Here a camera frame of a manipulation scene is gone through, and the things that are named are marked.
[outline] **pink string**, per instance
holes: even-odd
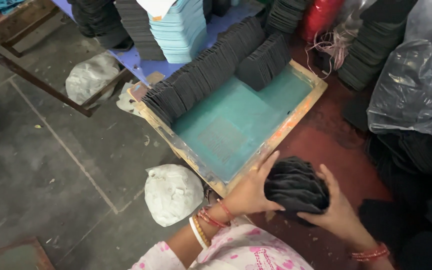
[[[326,52],[327,54],[331,55],[331,58],[329,59],[329,73],[326,75],[326,77],[323,78],[326,79],[330,74],[331,71],[333,71],[333,65],[331,63],[331,59],[334,59],[334,70],[338,70],[344,63],[344,59],[348,55],[348,47],[351,45],[351,38],[345,37],[344,33],[347,33],[350,36],[356,37],[357,31],[351,31],[344,29],[344,32],[342,34],[339,34],[336,29],[333,30],[333,32],[327,32],[326,34],[323,34],[321,36],[322,40],[325,40],[325,37],[327,35],[333,35],[333,41],[320,41],[316,42],[316,38],[318,37],[318,33],[314,35],[313,45],[304,49],[306,52],[307,60],[306,64],[308,65],[309,70],[317,76],[317,74],[311,69],[309,66],[309,54],[308,51],[315,48],[316,50],[320,52]]]

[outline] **woman's right hand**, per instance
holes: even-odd
[[[317,172],[316,175],[326,182],[329,190],[329,207],[321,215],[298,212],[298,217],[328,230],[354,246],[363,244],[362,249],[376,245],[374,239],[361,224],[350,202],[339,189],[336,178],[325,165],[321,164],[320,169],[321,172]]]

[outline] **white plastic bag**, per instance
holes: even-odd
[[[99,89],[105,87],[120,72],[118,61],[107,51],[77,64],[66,79],[68,97],[79,105],[87,101]],[[113,89],[107,91],[90,107],[108,100]]]
[[[146,171],[144,200],[159,225],[167,227],[177,223],[202,203],[203,185],[188,168],[165,164]]]

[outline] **white and pink clothing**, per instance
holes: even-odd
[[[191,270],[313,270],[291,247],[252,224],[221,229]],[[185,270],[166,244],[159,242],[131,270]]]

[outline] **green board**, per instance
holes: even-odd
[[[171,129],[224,183],[229,183],[312,87],[291,65],[260,92],[231,77]]]

